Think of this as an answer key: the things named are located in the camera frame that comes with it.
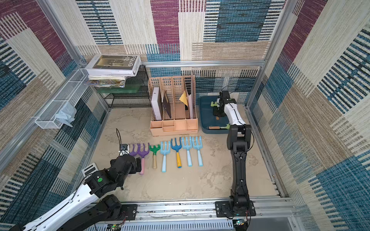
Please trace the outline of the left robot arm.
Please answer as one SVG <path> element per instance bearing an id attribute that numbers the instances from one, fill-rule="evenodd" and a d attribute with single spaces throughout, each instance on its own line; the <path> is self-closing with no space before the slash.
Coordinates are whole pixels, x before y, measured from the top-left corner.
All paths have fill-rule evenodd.
<path id="1" fill-rule="evenodd" d="M 125 219 L 127 212 L 111 191 L 123 188 L 130 174 L 142 171 L 141 158 L 131 155 L 111 160 L 110 167 L 95 171 L 57 206 L 25 225 L 16 224 L 12 231 L 83 231 L 106 220 Z"/>

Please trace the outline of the purple rake pink handle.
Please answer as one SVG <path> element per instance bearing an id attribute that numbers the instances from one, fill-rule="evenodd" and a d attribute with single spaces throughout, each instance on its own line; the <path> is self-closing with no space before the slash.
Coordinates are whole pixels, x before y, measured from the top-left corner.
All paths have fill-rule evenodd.
<path id="1" fill-rule="evenodd" d="M 138 143 L 138 151 L 137 153 L 141 157 L 141 172 L 139 173 L 140 175 L 144 175 L 145 173 L 145 156 L 149 154 L 150 151 L 150 144 L 147 143 Z"/>
<path id="2" fill-rule="evenodd" d="M 140 145 L 137 143 L 129 144 L 129 155 L 136 156 L 138 155 L 138 150 L 140 149 Z"/>

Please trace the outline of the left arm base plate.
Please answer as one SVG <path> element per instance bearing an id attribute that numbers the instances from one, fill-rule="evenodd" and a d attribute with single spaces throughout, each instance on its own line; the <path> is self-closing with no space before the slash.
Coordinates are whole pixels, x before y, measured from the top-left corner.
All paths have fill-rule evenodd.
<path id="1" fill-rule="evenodd" d="M 136 219 L 138 204 L 122 204 L 119 218 L 121 221 L 132 221 Z"/>

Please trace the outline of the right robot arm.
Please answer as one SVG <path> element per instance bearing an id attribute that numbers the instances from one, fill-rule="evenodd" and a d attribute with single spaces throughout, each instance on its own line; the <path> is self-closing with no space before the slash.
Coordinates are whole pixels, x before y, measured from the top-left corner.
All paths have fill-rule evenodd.
<path id="1" fill-rule="evenodd" d="M 247 153 L 254 144 L 251 140 L 253 137 L 251 125 L 242 119 L 236 100 L 230 97 L 227 90 L 220 92 L 214 115 L 226 116 L 229 120 L 226 146 L 231 153 L 233 165 L 231 195 L 229 201 L 215 203 L 217 216 L 232 219 L 236 216 L 256 215 L 246 183 Z"/>

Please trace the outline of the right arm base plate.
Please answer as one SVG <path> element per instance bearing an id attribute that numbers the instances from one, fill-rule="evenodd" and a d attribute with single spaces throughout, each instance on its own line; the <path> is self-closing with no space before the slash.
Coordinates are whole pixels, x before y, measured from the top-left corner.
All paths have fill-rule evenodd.
<path id="1" fill-rule="evenodd" d="M 249 201 L 248 206 L 231 206 L 228 201 L 216 201 L 216 216 L 218 218 L 235 218 L 235 217 L 254 217 L 256 216 L 253 201 Z"/>

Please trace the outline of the light blue fork white handle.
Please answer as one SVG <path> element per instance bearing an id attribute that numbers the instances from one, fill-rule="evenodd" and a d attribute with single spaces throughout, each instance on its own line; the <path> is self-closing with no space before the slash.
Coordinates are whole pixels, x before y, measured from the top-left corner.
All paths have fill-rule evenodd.
<path id="1" fill-rule="evenodd" d="M 197 150 L 198 165 L 200 167 L 202 167 L 203 166 L 203 159 L 202 159 L 202 155 L 201 155 L 200 150 L 203 148 L 203 144 L 202 144 L 201 136 L 192 137 L 192 145 L 193 145 L 193 148 Z"/>

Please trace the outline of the green rake wooden handle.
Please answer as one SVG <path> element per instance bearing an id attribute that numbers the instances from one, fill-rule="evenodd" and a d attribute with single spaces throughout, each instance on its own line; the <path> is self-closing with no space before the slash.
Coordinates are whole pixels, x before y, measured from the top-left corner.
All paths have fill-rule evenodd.
<path id="1" fill-rule="evenodd" d="M 161 149 L 161 145 L 150 145 L 149 150 L 153 154 L 153 169 L 157 168 L 157 152 Z"/>

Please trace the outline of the lime fork wooden handle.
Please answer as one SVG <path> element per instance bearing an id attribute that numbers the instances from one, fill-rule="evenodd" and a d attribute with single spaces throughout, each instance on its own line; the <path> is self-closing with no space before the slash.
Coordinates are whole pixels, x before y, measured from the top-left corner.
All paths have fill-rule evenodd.
<path id="1" fill-rule="evenodd" d="M 216 117 L 220 117 L 218 103 L 217 102 L 211 102 L 211 107 L 213 109 L 213 115 L 216 116 Z"/>

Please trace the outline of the light blue rake white handle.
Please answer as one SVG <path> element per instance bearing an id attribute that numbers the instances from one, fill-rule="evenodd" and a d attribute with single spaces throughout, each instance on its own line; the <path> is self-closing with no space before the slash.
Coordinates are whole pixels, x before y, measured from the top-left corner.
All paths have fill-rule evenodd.
<path id="1" fill-rule="evenodd" d="M 192 165 L 191 154 L 190 154 L 190 150 L 192 149 L 191 137 L 182 137 L 181 141 L 182 141 L 182 148 L 186 149 L 186 151 L 187 151 L 188 166 L 191 167 L 191 166 L 193 166 Z"/>

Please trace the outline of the lime cultivator wooden handle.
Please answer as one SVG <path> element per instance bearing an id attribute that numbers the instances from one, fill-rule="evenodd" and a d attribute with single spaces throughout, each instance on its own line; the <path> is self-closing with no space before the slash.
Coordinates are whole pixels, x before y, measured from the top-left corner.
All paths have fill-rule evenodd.
<path id="1" fill-rule="evenodd" d="M 229 130 L 230 124 L 226 124 L 225 126 L 209 126 L 209 130 Z"/>

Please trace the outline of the teal plastic storage box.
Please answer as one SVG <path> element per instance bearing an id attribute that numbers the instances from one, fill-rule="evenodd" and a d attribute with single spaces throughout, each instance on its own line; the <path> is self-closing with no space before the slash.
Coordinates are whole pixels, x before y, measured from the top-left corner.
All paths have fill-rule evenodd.
<path id="1" fill-rule="evenodd" d="M 227 129 L 209 129 L 209 127 L 225 127 L 229 121 L 227 117 L 219 117 L 213 114 L 214 107 L 211 107 L 211 102 L 217 101 L 218 96 L 201 96 L 199 97 L 199 116 L 201 129 L 206 134 L 228 134 Z"/>

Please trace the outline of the large light blue rake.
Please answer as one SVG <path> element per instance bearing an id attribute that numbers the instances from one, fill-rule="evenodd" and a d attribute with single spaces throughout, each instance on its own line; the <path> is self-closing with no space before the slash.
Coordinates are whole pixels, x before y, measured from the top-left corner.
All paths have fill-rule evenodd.
<path id="1" fill-rule="evenodd" d="M 162 168 L 161 168 L 161 171 L 163 173 L 166 172 L 166 164 L 167 164 L 167 155 L 171 152 L 171 144 L 169 141 L 162 141 L 161 142 L 161 149 L 160 149 L 160 153 L 163 155 L 163 161 L 162 161 Z"/>

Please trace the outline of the blue tool yellow handle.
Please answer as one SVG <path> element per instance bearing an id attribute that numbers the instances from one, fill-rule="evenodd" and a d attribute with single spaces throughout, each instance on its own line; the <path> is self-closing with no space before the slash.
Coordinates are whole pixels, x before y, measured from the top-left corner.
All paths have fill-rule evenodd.
<path id="1" fill-rule="evenodd" d="M 179 144 L 177 143 L 177 139 L 171 139 L 171 148 L 176 151 L 176 162 L 177 162 L 177 167 L 181 168 L 182 167 L 182 162 L 180 158 L 180 149 L 182 148 L 181 142 Z"/>

